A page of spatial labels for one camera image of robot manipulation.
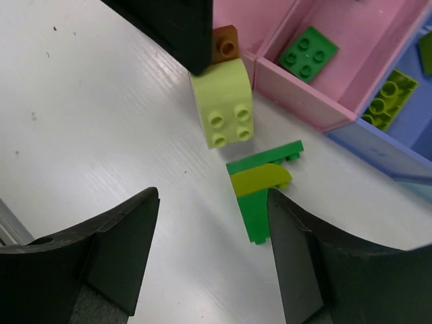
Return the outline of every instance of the white table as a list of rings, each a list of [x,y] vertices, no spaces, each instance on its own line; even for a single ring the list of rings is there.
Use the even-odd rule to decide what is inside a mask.
[[[259,95],[253,142],[208,150],[187,72],[99,0],[2,1],[0,30],[0,198],[33,236],[159,189],[130,323],[284,323],[225,163],[294,140],[298,204],[380,244],[432,241],[431,206]]]

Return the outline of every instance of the green lego piece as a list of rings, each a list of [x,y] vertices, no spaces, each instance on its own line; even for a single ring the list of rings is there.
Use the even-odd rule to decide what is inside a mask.
[[[311,26],[282,54],[278,63],[297,78],[309,83],[338,49]]]
[[[304,151],[302,141],[297,140],[293,143],[285,144],[277,148],[252,155],[250,157],[245,157],[241,160],[227,163],[228,174],[232,175],[234,173],[250,169],[251,167],[258,167],[266,163],[281,164],[283,159],[292,161],[298,159],[300,157],[300,152],[302,151]]]
[[[383,132],[386,131],[417,85],[416,80],[399,70],[394,70],[362,118]]]
[[[267,217],[268,193],[269,189],[263,189],[237,198],[249,240],[255,244],[263,244],[270,237]]]
[[[432,32],[420,38],[418,50],[420,51],[423,72],[428,76],[432,74]]]

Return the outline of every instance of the pink box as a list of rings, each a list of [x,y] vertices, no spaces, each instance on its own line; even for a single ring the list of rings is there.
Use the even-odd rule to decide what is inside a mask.
[[[254,89],[326,132],[356,120],[432,0],[214,0],[214,27],[233,24]],[[310,84],[275,62],[314,26],[339,51]]]

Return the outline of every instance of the purple box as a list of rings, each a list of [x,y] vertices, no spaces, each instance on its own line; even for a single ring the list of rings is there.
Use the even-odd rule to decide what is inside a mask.
[[[419,38],[430,30],[432,16],[412,36],[387,73],[388,76],[396,68],[415,79],[418,87],[386,132],[358,118],[353,124],[326,133],[372,166],[404,183],[432,185],[432,78],[424,76],[417,49]]]

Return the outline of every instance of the lego stud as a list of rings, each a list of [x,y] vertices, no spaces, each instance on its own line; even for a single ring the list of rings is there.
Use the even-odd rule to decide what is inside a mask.
[[[216,147],[224,147],[228,143],[227,138],[222,134],[213,134],[211,140]]]
[[[397,91],[397,84],[392,81],[387,81],[379,92],[385,98],[392,98],[397,93]]]
[[[250,111],[245,105],[236,105],[234,115],[241,122],[246,122],[250,119]]]
[[[373,125],[373,117],[370,115],[363,115],[363,120],[366,121],[367,123],[370,123],[371,125]]]
[[[369,111],[374,114],[382,113],[385,110],[385,102],[383,99],[375,98],[369,105]]]
[[[250,130],[243,126],[237,127],[236,134],[237,138],[241,141],[248,140],[252,137]]]
[[[325,58],[325,54],[323,51],[317,51],[314,55],[313,55],[313,59],[315,62],[317,63],[321,63],[322,61],[324,61]]]
[[[289,53],[288,55],[286,55],[285,57],[285,62],[288,65],[294,65],[297,61],[297,55],[294,53]]]
[[[234,54],[235,44],[233,43],[232,40],[228,38],[223,38],[219,42],[217,46],[217,50],[219,54],[222,55],[223,57],[231,57]]]
[[[307,38],[302,38],[301,40],[300,40],[300,42],[298,42],[298,48],[301,50],[301,51],[305,51],[305,50],[307,50],[308,48],[309,48],[309,44],[310,44],[311,42],[307,39]]]
[[[209,114],[208,121],[210,126],[214,129],[218,129],[222,127],[225,123],[222,115],[217,111],[214,111]]]
[[[312,73],[312,69],[309,65],[305,65],[304,67],[302,67],[302,69],[300,70],[300,75],[303,78],[307,78],[308,76],[310,76],[310,74]]]
[[[372,125],[375,127],[381,126],[384,123],[384,121],[381,118],[374,118]]]

